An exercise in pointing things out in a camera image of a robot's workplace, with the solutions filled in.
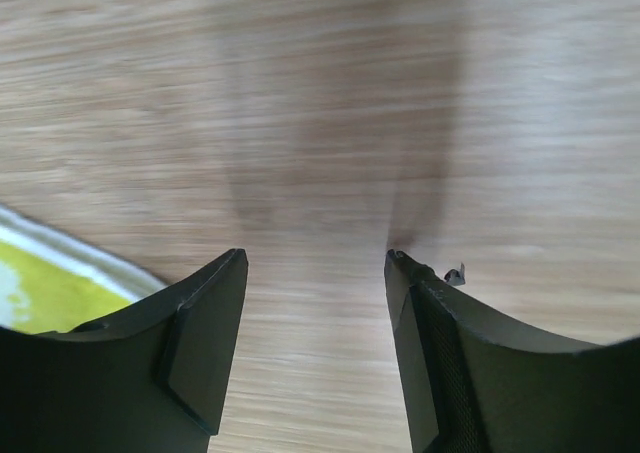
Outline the yellow green patterned towel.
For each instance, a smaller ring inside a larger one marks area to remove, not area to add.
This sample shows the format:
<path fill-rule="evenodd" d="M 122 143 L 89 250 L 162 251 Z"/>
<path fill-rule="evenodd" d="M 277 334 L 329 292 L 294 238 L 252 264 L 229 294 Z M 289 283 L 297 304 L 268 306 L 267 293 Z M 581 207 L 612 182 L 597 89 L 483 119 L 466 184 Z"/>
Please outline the yellow green patterned towel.
<path fill-rule="evenodd" d="M 1 325 L 68 332 L 167 283 L 142 267 L 1 207 Z"/>

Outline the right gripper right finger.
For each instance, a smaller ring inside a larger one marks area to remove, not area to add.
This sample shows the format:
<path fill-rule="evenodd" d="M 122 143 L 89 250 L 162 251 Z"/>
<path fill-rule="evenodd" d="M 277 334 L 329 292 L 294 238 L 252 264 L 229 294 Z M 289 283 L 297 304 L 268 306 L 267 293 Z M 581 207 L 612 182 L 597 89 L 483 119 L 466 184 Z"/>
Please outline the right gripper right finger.
<path fill-rule="evenodd" d="M 416 452 L 635 452 L 639 341 L 597 345 L 510 317 L 404 252 L 384 267 Z"/>

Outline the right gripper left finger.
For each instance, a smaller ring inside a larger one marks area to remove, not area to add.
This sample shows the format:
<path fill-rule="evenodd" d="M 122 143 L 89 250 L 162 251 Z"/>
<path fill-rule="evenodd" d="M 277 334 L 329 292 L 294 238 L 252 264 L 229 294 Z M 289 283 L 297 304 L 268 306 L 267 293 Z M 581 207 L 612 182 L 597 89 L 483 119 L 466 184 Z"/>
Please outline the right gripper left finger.
<path fill-rule="evenodd" d="M 5 452 L 204 452 L 220 428 L 248 259 L 67 333 L 1 332 Z"/>

